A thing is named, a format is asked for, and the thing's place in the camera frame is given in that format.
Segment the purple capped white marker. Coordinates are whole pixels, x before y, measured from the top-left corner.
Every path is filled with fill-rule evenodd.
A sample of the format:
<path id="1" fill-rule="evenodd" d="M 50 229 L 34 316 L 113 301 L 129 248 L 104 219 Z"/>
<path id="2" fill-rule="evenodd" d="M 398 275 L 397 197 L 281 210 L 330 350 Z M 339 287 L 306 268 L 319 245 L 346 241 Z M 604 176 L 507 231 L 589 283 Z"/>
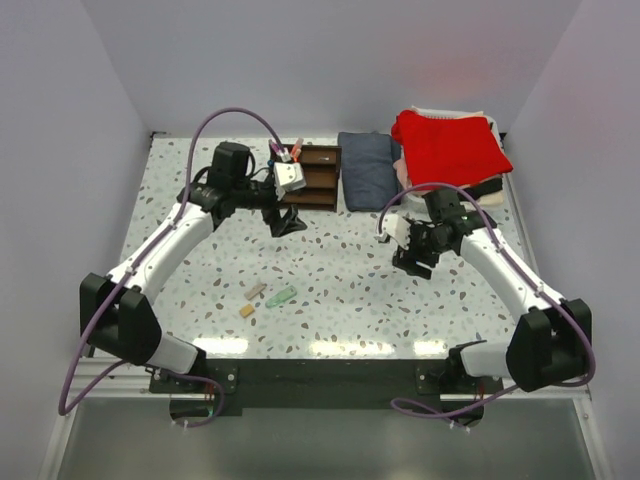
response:
<path id="1" fill-rule="evenodd" d="M 275 141 L 269 140 L 269 146 L 281 161 L 285 160 L 284 150 Z"/>

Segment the brown wooden desk organizer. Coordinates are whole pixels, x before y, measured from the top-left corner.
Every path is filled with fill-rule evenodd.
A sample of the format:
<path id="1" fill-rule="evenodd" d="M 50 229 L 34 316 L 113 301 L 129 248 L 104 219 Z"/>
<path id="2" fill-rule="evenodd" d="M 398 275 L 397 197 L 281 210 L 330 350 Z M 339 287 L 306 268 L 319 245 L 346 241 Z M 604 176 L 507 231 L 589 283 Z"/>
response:
<path id="1" fill-rule="evenodd" d="M 303 145 L 298 160 L 306 186 L 287 193 L 282 203 L 296 205 L 299 210 L 335 212 L 338 206 L 341 153 L 339 146 Z"/>

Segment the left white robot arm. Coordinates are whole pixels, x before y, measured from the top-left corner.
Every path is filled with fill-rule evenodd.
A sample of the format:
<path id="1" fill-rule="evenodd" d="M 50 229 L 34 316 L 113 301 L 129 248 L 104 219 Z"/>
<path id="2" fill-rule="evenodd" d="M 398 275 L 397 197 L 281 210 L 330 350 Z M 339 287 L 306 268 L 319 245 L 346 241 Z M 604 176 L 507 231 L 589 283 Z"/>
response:
<path id="1" fill-rule="evenodd" d="M 80 285 L 83 341 L 136 366 L 171 371 L 185 392 L 207 380 L 205 352 L 165 332 L 153 304 L 186 257 L 238 210 L 258 210 L 274 238 L 305 229 L 296 208 L 282 212 L 284 196 L 306 185 L 301 165 L 287 154 L 254 177 L 255 158 L 242 144 L 222 142 L 210 166 L 178 195 L 168 217 L 108 274 L 89 274 Z"/>

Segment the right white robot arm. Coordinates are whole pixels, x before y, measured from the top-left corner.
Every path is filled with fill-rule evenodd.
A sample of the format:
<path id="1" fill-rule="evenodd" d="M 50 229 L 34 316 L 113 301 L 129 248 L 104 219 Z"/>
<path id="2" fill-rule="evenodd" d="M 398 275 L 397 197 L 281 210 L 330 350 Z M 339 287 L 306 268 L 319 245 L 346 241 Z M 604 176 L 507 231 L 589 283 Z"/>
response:
<path id="1" fill-rule="evenodd" d="M 596 371 L 588 305 L 540 279 L 469 193 L 444 183 L 427 189 L 428 220 L 381 213 L 377 235 L 396 243 L 393 265 L 430 279 L 440 256 L 452 252 L 481 275 L 515 322 L 506 342 L 476 340 L 451 348 L 441 379 L 459 393 L 481 377 L 509 379 L 525 392 L 588 384 Z"/>

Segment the green clear correction tape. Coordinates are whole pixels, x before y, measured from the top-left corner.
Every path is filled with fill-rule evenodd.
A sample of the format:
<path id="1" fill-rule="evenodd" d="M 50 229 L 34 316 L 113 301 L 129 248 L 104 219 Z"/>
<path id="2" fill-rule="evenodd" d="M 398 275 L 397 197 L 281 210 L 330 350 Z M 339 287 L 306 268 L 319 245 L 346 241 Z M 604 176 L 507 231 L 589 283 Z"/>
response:
<path id="1" fill-rule="evenodd" d="M 297 295 L 297 290 L 293 286 L 288 286 L 283 290 L 276 293 L 269 300 L 266 301 L 265 305 L 267 308 L 275 308 L 278 307 L 291 299 L 293 299 Z"/>

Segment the beige eraser piece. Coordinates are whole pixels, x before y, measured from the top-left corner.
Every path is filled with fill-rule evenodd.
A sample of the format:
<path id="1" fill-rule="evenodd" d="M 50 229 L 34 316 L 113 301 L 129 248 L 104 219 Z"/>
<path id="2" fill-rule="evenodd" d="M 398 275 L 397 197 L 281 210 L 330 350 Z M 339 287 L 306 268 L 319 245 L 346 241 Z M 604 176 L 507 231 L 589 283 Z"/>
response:
<path id="1" fill-rule="evenodd" d="M 247 301 L 251 301 L 253 298 L 258 296 L 260 293 L 264 291 L 266 285 L 264 283 L 258 283 L 254 285 L 251 289 L 244 293 L 244 296 Z"/>

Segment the pink cloth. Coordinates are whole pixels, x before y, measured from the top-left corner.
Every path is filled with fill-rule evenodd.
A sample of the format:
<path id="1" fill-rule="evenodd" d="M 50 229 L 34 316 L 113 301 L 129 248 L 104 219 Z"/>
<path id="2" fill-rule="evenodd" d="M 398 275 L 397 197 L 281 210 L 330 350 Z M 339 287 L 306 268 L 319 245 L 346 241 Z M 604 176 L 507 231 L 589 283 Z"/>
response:
<path id="1" fill-rule="evenodd" d="M 412 182 L 409 176 L 407 163 L 404 157 L 399 158 L 393 163 L 393 168 L 396 172 L 398 183 L 403 190 L 409 189 L 412 186 Z"/>

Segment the blue folded towel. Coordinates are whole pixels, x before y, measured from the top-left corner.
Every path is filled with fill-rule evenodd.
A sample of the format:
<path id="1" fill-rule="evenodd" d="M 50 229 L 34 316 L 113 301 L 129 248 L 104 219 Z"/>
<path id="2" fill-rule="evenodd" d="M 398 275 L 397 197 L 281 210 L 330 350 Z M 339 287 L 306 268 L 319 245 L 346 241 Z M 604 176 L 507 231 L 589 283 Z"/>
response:
<path id="1" fill-rule="evenodd" d="M 401 147 L 388 134 L 340 132 L 341 175 L 346 208 L 379 212 L 399 192 L 394 163 Z"/>

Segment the tan eraser block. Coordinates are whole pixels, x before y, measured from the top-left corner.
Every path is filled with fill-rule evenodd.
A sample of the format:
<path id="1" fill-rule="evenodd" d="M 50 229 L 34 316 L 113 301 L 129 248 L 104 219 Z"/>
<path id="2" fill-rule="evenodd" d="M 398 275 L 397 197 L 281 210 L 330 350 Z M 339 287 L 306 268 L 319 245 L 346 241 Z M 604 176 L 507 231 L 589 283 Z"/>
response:
<path id="1" fill-rule="evenodd" d="M 248 304 L 242 307 L 239 311 L 242 318 L 247 318 L 254 313 L 255 309 L 252 305 Z"/>

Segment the red folded cloth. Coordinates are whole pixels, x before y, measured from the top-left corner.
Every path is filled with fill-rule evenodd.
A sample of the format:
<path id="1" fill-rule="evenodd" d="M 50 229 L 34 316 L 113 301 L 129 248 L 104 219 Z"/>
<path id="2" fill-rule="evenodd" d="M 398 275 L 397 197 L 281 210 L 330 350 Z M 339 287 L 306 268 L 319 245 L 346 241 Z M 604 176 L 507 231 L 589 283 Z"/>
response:
<path id="1" fill-rule="evenodd" d="M 402 147 L 413 185 L 471 186 L 513 171 L 483 116 L 431 118 L 403 110 L 391 136 Z"/>

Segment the white basket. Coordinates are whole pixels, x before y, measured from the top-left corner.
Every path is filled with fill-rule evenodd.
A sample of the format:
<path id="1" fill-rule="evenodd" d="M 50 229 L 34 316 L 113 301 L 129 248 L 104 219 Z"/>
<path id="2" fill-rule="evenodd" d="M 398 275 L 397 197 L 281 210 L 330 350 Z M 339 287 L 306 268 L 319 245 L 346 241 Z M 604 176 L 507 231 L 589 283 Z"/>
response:
<path id="1" fill-rule="evenodd" d="M 403 187 L 447 183 L 463 188 L 483 207 L 504 202 L 503 176 L 513 165 L 494 120 L 484 112 L 413 106 L 397 114 L 391 136 L 402 149 L 394 168 Z"/>

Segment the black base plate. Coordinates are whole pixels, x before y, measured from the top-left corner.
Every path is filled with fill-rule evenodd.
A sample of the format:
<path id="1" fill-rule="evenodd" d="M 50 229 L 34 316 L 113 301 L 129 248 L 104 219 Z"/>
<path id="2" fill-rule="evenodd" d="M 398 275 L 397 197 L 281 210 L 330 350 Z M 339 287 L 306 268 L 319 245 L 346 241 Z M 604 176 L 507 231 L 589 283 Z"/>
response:
<path id="1" fill-rule="evenodd" d="M 416 399 L 440 408 L 447 395 L 488 396 L 503 388 L 492 377 L 455 377 L 445 360 L 400 359 L 208 359 L 198 375 L 216 381 L 224 392 L 201 380 L 183 380 L 156 368 L 149 392 L 170 396 L 174 419 L 222 416 L 245 409 L 386 409 L 394 398 Z"/>

